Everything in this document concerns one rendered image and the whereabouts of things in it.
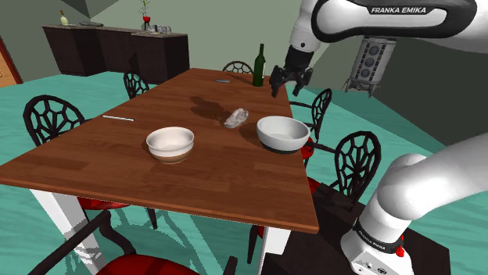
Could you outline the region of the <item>dark green wine bottle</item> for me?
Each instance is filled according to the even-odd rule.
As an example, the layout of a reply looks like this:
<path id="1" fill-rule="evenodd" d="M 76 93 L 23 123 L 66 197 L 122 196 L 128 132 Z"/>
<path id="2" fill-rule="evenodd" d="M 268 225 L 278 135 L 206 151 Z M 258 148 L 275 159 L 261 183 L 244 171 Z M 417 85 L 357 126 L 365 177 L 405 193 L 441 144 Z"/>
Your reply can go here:
<path id="1" fill-rule="evenodd" d="M 266 59 L 264 58 L 264 44 L 260 44 L 260 51 L 254 61 L 253 69 L 253 86 L 262 87 L 264 82 L 264 67 Z"/>

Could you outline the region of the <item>black lattice chair red seat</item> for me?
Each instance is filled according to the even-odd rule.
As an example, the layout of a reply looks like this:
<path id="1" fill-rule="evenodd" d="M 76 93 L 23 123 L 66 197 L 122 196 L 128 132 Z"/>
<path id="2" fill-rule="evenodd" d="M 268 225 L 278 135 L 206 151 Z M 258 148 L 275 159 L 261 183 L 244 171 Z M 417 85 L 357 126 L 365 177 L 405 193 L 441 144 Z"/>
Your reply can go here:
<path id="1" fill-rule="evenodd" d="M 149 90 L 148 83 L 134 71 L 126 72 L 123 81 L 129 99 L 133 99 Z"/>
<path id="2" fill-rule="evenodd" d="M 46 275 L 71 250 L 99 229 L 101 235 L 118 245 L 124 254 L 107 263 L 95 275 L 199 275 L 196 271 L 172 262 L 149 255 L 139 255 L 131 242 L 111 226 L 111 214 L 103 210 L 93 220 L 83 226 L 73 237 L 65 241 L 54 252 L 42 260 L 28 275 Z"/>
<path id="3" fill-rule="evenodd" d="M 53 95 L 39 95 L 33 97 L 24 107 L 23 121 L 32 141 L 36 146 L 43 145 L 53 138 L 74 129 L 77 125 L 88 122 L 81 111 L 66 100 Z M 84 215 L 89 220 L 85 210 L 119 209 L 129 205 L 97 200 L 93 198 L 77 197 Z M 155 209 L 145 208 L 152 228 L 158 228 Z"/>
<path id="4" fill-rule="evenodd" d="M 382 158 L 379 140 L 371 131 L 357 131 L 345 136 L 332 149 L 311 144 L 334 154 L 336 180 L 327 185 L 308 177 L 310 192 L 319 195 L 318 204 L 351 211 L 374 177 Z"/>
<path id="5" fill-rule="evenodd" d="M 246 62 L 243 61 L 231 61 L 222 69 L 224 72 L 231 73 L 248 73 L 253 74 L 253 69 Z"/>
<path id="6" fill-rule="evenodd" d="M 309 158 L 314 153 L 314 147 L 311 146 L 311 144 L 317 144 L 319 141 L 321 125 L 331 100 L 332 90 L 327 88 L 315 98 L 311 105 L 302 102 L 290 102 L 291 105 L 297 105 L 311 110 L 312 123 L 306 123 L 306 125 L 310 128 L 310 132 L 314 133 L 315 141 L 309 137 L 307 143 L 300 149 L 305 166 L 308 164 Z"/>

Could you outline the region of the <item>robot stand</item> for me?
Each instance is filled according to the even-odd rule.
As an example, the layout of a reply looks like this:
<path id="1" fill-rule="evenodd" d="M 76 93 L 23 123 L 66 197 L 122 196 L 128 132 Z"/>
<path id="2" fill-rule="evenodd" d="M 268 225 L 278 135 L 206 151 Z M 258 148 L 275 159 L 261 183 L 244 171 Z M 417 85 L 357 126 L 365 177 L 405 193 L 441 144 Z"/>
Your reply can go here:
<path id="1" fill-rule="evenodd" d="M 266 254 L 261 275 L 356 275 L 339 242 L 364 205 L 358 202 L 349 212 L 338 206 L 320 206 L 319 191 L 312 198 L 320 230 L 317 234 L 293 231 L 282 255 Z M 451 275 L 448 248 L 408 228 L 404 249 L 411 257 L 414 275 Z"/>

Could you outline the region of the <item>white bowl dark base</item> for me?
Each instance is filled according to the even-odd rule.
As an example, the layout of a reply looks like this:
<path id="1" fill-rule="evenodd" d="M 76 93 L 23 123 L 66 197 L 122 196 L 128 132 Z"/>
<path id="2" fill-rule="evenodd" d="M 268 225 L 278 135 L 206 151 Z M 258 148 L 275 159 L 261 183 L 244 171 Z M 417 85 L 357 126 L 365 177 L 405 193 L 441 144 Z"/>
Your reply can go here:
<path id="1" fill-rule="evenodd" d="M 265 148 L 275 152 L 299 151 L 310 137 L 310 128 L 287 116 L 265 116 L 257 121 L 257 136 Z"/>

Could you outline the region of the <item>wooden dining table white legs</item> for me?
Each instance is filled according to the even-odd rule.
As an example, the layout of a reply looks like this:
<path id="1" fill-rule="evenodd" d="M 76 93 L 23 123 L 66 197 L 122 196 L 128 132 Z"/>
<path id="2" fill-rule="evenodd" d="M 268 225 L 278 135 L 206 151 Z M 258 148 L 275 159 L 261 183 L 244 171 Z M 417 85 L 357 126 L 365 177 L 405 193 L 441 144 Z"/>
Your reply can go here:
<path id="1" fill-rule="evenodd" d="M 231 82 L 218 83 L 223 79 Z M 77 197 L 140 205 L 223 220 L 262 224 L 276 230 L 318 232 L 300 153 L 279 155 L 257 137 L 264 116 L 287 116 L 287 94 L 276 98 L 248 76 L 190 69 L 120 105 L 91 88 L 62 89 L 72 104 L 102 105 L 100 116 L 0 166 L 0 184 L 65 195 L 67 212 L 84 215 Z M 229 129 L 239 108 L 247 121 Z M 145 142 L 162 127 L 184 127 L 194 135 L 189 156 L 178 164 L 154 159 Z"/>

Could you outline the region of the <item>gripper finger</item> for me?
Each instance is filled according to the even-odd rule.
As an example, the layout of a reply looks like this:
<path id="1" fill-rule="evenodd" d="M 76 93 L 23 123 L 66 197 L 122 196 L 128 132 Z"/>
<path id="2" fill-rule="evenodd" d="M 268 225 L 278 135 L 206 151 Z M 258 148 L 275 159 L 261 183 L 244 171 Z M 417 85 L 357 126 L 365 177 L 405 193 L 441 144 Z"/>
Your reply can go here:
<path id="1" fill-rule="evenodd" d="M 310 82 L 311 76 L 313 73 L 312 68 L 306 68 L 305 70 L 301 70 L 296 74 L 296 86 L 293 89 L 292 94 L 295 96 L 298 96 L 300 93 L 300 90 L 304 87 L 307 86 Z"/>
<path id="2" fill-rule="evenodd" d="M 278 95 L 278 90 L 279 88 L 286 82 L 286 70 L 279 67 L 275 66 L 270 78 L 269 78 L 269 84 L 271 86 L 271 96 L 273 98 L 276 98 Z"/>

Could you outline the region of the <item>dark wooden sideboard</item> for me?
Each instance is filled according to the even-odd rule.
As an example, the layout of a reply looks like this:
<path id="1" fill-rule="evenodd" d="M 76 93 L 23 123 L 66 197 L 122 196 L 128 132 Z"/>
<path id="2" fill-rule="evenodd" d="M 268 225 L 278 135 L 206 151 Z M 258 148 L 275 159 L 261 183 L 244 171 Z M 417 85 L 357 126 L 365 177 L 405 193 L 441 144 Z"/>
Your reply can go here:
<path id="1" fill-rule="evenodd" d="M 190 69 L 188 35 L 162 27 L 152 33 L 87 21 L 42 29 L 62 74 L 87 77 L 133 71 L 150 84 L 161 84 Z"/>

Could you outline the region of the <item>orange wooden door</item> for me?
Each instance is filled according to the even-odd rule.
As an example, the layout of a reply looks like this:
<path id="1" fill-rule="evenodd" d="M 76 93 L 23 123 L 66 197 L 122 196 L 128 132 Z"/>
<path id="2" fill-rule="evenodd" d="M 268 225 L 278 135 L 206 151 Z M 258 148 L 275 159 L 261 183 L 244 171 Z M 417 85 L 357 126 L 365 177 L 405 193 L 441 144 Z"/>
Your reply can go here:
<path id="1" fill-rule="evenodd" d="M 0 36 L 0 88 L 22 83 L 23 80 Z"/>

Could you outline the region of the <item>white bowl brown base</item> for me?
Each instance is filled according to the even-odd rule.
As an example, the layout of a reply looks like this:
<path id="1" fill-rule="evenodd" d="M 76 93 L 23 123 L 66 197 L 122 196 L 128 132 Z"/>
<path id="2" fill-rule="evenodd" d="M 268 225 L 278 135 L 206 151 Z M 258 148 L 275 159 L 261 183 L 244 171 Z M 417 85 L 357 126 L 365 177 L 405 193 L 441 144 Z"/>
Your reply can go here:
<path id="1" fill-rule="evenodd" d="M 164 127 L 153 131 L 145 140 L 150 155 L 162 163 L 184 161 L 194 145 L 195 135 L 184 127 Z"/>

